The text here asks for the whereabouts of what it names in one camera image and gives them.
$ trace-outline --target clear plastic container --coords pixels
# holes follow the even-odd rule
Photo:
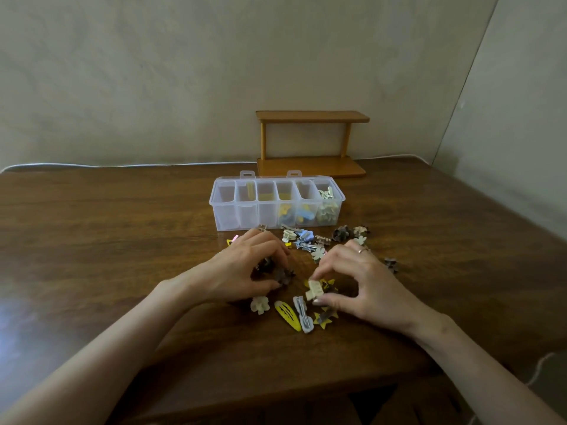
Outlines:
[[[333,198],[322,198],[319,190],[327,192],[329,187]],[[332,177],[301,177],[301,171],[288,171],[287,177],[257,178],[254,171],[241,171],[240,177],[215,180],[209,204],[216,229],[231,231],[258,225],[336,225],[344,200]]]

